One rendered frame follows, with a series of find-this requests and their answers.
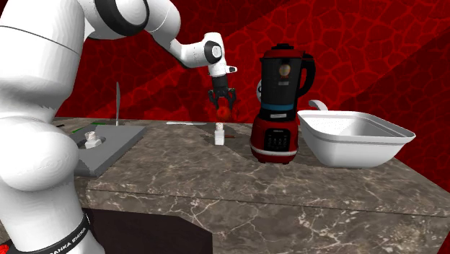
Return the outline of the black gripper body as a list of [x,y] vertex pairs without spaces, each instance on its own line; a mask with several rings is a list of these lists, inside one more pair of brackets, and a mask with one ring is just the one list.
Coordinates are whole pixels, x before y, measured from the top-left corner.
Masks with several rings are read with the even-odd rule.
[[229,92],[227,75],[212,77],[213,95],[226,96]]

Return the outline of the white shaker bottle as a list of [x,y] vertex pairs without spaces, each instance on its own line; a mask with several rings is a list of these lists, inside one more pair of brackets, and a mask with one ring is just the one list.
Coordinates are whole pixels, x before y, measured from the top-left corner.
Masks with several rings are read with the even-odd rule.
[[216,128],[214,131],[215,145],[223,146],[224,145],[224,124],[216,123]]
[[86,132],[85,138],[86,142],[84,145],[87,149],[91,149],[102,144],[101,138],[98,137],[94,131]]

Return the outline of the red and black blender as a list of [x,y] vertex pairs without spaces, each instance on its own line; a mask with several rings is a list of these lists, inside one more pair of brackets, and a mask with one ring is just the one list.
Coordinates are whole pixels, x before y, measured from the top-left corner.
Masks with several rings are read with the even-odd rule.
[[298,151],[297,102],[314,83],[314,58],[288,43],[279,43],[266,51],[260,62],[262,95],[250,149],[261,163],[286,165]]

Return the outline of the grey sink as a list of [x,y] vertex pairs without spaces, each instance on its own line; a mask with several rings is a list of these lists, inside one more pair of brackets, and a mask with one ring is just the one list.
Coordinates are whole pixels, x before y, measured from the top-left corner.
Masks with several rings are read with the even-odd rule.
[[[91,149],[85,147],[85,133],[94,131],[102,143]],[[79,147],[79,163],[75,176],[98,178],[143,137],[144,126],[114,126],[89,124],[70,137]]]

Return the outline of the white square basin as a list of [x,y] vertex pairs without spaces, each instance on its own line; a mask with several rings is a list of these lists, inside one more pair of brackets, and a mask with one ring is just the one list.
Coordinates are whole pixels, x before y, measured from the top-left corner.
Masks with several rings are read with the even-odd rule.
[[415,138],[412,131],[368,113],[300,110],[297,114],[307,146],[329,167],[382,165]]

